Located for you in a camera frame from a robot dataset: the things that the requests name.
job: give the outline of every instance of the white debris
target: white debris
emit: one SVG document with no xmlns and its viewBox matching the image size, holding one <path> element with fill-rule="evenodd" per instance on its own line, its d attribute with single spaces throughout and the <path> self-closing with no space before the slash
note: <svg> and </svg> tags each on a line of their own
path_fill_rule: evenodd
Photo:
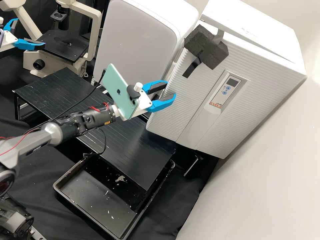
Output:
<svg viewBox="0 0 320 240">
<path fill-rule="evenodd" d="M 125 181 L 124 181 L 125 178 L 126 178 L 125 176 L 120 176 L 120 177 L 118 177 L 118 179 L 116 180 L 116 182 L 119 182 L 119 181 L 125 182 Z"/>
</svg>

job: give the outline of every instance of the black foam block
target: black foam block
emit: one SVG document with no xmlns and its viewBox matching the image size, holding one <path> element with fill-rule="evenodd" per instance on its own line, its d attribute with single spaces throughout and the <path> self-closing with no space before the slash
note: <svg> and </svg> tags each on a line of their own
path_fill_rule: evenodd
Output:
<svg viewBox="0 0 320 240">
<path fill-rule="evenodd" d="M 214 43 L 214 36 L 205 27 L 198 25 L 185 38 L 184 43 L 184 47 L 210 69 L 214 69 L 229 55 L 227 45 L 223 42 Z"/>
<path fill-rule="evenodd" d="M 205 27 L 198 25 L 184 40 L 184 47 L 198 56 L 204 47 L 212 41 L 214 35 Z"/>
</svg>

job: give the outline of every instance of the mint green smartphone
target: mint green smartphone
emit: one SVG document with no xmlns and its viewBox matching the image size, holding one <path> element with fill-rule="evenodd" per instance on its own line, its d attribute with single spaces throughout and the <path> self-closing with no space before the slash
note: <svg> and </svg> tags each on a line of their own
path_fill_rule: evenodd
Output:
<svg viewBox="0 0 320 240">
<path fill-rule="evenodd" d="M 106 69 L 101 83 L 112 97 L 126 119 L 130 119 L 139 105 L 139 100 L 130 100 L 128 84 L 111 63 Z"/>
</svg>

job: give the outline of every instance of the black tray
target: black tray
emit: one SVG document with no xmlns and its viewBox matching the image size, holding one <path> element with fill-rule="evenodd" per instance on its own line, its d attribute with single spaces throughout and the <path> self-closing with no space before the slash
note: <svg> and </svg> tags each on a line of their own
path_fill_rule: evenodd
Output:
<svg viewBox="0 0 320 240">
<path fill-rule="evenodd" d="M 105 174 L 97 170 L 95 167 L 97 164 L 99 169 L 103 167 L 102 164 L 105 164 L 103 168 Z M 129 179 L 115 182 L 115 176 L 120 174 L 114 173 L 115 170 L 99 158 L 79 161 L 54 183 L 53 188 L 114 239 L 125 240 L 174 166 L 173 161 L 167 163 L 156 179 L 152 192 L 146 196 L 139 209 L 132 208 L 128 204 L 139 195 L 139 189 L 128 191 L 129 188 L 124 187 L 124 191 L 127 191 L 125 199 L 118 197 L 115 188 L 133 183 Z"/>
</svg>

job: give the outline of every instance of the white wall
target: white wall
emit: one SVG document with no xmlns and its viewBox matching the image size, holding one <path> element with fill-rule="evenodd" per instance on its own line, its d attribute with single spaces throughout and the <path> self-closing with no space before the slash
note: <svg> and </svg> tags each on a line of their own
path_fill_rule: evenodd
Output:
<svg viewBox="0 0 320 240">
<path fill-rule="evenodd" d="M 320 239 L 320 1 L 245 2 L 296 30 L 310 77 L 211 176 L 177 239 Z"/>
</svg>

